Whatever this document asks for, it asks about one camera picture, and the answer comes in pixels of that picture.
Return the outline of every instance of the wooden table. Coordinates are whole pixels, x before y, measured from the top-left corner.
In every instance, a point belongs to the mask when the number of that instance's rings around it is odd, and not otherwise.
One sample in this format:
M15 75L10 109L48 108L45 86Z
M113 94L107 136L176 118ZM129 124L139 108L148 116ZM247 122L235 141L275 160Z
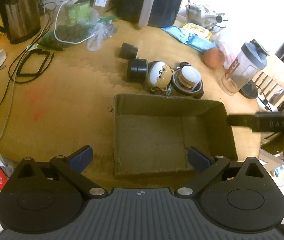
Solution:
M87 51L84 42L55 52L42 76L31 83L15 85L0 153L15 161L31 156L43 162L91 145L94 158L84 175L103 187L178 187L194 173L139 178L116 178L112 174L113 98L118 93L145 93L141 84L126 81L127 60L118 58L122 43L139 47L138 57L149 62L160 60L174 67L182 61L189 62L202 75L203 98L223 102L228 113L254 113L258 104L239 93L233 97L225 94L218 85L219 74L202 63L202 54L163 30L146 27L138 31L121 20L115 25L117 33L99 51ZM0 70L0 100L8 81L8 67L29 42L11 45L6 36L0 38L0 49L7 53L7 67ZM28 67L38 68L42 60L34 56ZM10 97L11 90L0 108L0 131ZM233 132L239 160L257 157L260 134L253 134L248 128L233 128Z

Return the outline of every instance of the shaker bottle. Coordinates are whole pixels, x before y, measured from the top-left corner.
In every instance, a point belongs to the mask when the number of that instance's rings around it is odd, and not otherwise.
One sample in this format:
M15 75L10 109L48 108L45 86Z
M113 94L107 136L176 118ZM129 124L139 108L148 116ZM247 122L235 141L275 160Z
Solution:
M221 89L229 95L234 95L266 67L268 55L268 52L256 40L244 43L241 52L219 81Z

